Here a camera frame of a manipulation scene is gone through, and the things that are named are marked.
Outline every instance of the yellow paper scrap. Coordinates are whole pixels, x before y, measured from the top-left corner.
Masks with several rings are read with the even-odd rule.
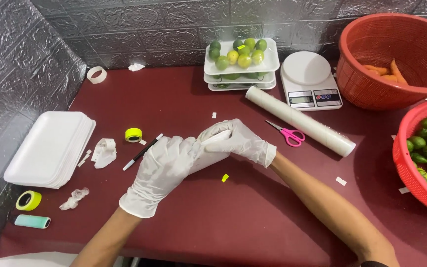
[[[225,182],[229,178],[228,174],[225,173],[225,175],[222,177],[222,182]]]

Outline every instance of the hand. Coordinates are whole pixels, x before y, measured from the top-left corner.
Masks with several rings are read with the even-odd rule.
[[[207,145],[206,152],[233,152],[259,163],[265,168],[270,166],[276,156],[276,146],[258,137],[239,119],[214,124],[203,131],[197,139],[203,142],[225,130],[232,131],[232,136],[228,140]]]
[[[189,174],[200,150],[194,137],[161,137],[146,151],[134,184],[120,198],[120,207],[139,218],[150,218],[157,204]]]

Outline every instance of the scissor handle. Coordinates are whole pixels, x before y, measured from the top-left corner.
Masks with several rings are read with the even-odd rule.
[[[305,135],[303,132],[299,131],[299,130],[288,130],[288,129],[283,129],[281,130],[282,135],[284,135],[284,137],[286,138],[286,143],[292,147],[298,147],[301,145],[302,141],[305,140]],[[302,138],[296,136],[294,133],[299,133]],[[297,144],[293,144],[289,141],[289,138],[291,138],[293,141],[295,141]]]

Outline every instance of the pink scissors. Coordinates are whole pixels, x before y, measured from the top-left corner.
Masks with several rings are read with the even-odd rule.
[[[275,127],[276,129],[279,130],[279,132],[284,135],[284,137],[286,138],[286,143],[288,143],[288,145],[292,146],[292,147],[298,147],[301,145],[301,143],[305,140],[305,135],[303,132],[301,132],[300,130],[288,130],[285,129],[283,127],[277,126],[276,124],[270,122],[270,121],[266,121],[267,123],[271,124],[271,126]],[[300,135],[302,135],[302,138],[296,136],[294,133],[299,133]],[[292,144],[289,142],[289,138],[291,138],[293,141],[296,141],[297,144]]]

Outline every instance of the textured wall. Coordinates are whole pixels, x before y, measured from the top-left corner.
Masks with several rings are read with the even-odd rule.
[[[0,230],[22,190],[5,168],[42,112],[67,110],[85,70],[28,0],[0,0]]]
[[[89,66],[199,65],[213,39],[274,38],[337,58],[353,18],[401,12],[427,18],[427,0],[32,0]]]

